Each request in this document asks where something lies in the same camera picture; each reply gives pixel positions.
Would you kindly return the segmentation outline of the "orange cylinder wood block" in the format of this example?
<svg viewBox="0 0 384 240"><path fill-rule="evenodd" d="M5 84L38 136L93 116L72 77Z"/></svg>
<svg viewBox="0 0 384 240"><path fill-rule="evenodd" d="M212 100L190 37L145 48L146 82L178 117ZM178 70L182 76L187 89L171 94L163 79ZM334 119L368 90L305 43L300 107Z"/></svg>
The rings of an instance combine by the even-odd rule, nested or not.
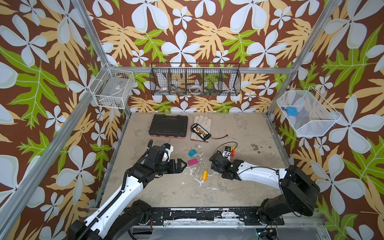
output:
<svg viewBox="0 0 384 240"><path fill-rule="evenodd" d="M203 171L202 180L206 181L208 179L208 171Z"/></svg>

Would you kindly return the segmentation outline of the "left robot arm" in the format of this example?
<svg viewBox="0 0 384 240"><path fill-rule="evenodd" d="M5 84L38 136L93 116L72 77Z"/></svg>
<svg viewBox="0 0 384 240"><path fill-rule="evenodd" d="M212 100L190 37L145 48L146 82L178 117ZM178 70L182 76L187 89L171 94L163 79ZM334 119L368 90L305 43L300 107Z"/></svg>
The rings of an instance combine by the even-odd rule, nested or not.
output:
<svg viewBox="0 0 384 240"><path fill-rule="evenodd" d="M116 240L131 227L150 222L151 206L132 200L154 179L180 174L187 167L182 159L170 158L173 146L148 146L139 160L124 173L121 186L91 216L75 221L68 229L70 240Z"/></svg>

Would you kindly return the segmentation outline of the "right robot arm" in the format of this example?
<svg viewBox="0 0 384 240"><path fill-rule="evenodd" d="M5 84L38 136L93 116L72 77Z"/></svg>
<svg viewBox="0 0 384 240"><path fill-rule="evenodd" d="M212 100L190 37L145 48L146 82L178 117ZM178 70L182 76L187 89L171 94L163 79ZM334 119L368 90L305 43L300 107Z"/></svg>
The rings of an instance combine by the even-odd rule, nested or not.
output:
<svg viewBox="0 0 384 240"><path fill-rule="evenodd" d="M311 217L320 193L320 187L299 167L286 169L256 166L242 160L230 161L219 151L210 158L211 169L228 180L250 181L280 190L281 194L263 200L257 210L257 220L263 224L278 224L280 217L297 213Z"/></svg>

